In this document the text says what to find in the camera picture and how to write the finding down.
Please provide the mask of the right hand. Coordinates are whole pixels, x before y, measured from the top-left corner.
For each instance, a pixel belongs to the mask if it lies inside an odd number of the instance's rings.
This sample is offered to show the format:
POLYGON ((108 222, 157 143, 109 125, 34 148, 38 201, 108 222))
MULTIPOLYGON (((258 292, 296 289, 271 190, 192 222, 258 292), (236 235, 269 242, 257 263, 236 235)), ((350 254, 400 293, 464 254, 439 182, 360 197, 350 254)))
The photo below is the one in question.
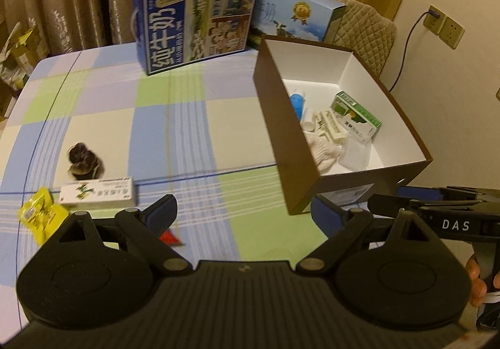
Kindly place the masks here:
POLYGON ((469 296, 469 304, 472 307, 480 307, 488 293, 487 284, 480 279, 480 267, 472 255, 465 264, 465 270, 471 281, 471 293, 469 296))

